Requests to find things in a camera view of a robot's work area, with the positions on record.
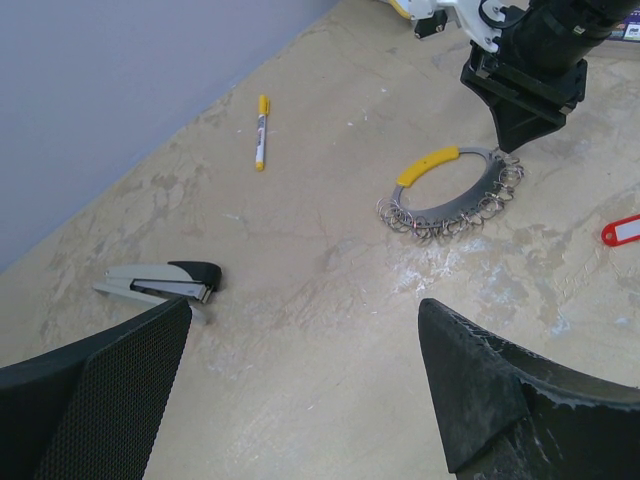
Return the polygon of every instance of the yellow marker cap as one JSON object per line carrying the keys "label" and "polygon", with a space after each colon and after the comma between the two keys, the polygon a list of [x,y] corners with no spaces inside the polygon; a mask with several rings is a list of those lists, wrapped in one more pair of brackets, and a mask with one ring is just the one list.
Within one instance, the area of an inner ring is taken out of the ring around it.
{"label": "yellow marker cap", "polygon": [[260,104],[258,106],[258,113],[260,115],[269,115],[269,107],[271,102],[266,95],[260,95]]}

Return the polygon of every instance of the gray wall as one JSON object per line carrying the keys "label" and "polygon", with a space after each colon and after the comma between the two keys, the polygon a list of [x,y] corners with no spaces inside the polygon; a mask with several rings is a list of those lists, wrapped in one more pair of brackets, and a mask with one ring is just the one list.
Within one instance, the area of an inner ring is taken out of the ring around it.
{"label": "gray wall", "polygon": [[2,2],[0,271],[336,2]]}

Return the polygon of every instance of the yellow object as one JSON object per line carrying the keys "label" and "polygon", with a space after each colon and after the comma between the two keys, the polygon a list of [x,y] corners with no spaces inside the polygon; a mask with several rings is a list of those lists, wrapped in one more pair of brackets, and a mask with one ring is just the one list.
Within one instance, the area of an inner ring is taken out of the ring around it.
{"label": "yellow object", "polygon": [[391,2],[391,6],[393,9],[398,12],[402,18],[406,18],[407,20],[411,20],[411,15],[404,8],[400,6],[400,4],[396,0],[389,0]]}
{"label": "yellow object", "polygon": [[266,95],[260,95],[260,103],[258,106],[258,113],[260,115],[269,115],[269,108],[271,107],[271,102]]}
{"label": "yellow object", "polygon": [[450,162],[451,160],[456,160],[459,156],[460,152],[458,151],[458,147],[447,147],[430,153],[407,168],[402,175],[398,177],[396,183],[401,187],[410,187],[413,185],[413,182],[429,170],[433,170],[438,165]]}

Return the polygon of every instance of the yellow handle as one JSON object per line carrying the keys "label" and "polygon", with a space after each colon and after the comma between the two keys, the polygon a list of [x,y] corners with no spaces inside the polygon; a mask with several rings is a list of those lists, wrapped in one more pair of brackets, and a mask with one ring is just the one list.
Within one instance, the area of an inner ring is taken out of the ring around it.
{"label": "yellow handle", "polygon": [[458,151],[458,147],[447,147],[442,150],[438,150],[437,152],[430,153],[407,168],[402,175],[398,177],[396,183],[401,187],[410,187],[413,185],[413,182],[429,170],[432,170],[443,163],[455,160],[459,156],[460,152]]}

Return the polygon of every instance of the marker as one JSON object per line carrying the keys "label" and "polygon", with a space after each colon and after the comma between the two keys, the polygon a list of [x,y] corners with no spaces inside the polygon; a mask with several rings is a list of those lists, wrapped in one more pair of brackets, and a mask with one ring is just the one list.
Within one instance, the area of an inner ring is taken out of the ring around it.
{"label": "marker", "polygon": [[256,146],[256,170],[264,170],[264,143],[267,139],[267,115],[270,102],[266,95],[260,95],[258,105],[258,144]]}

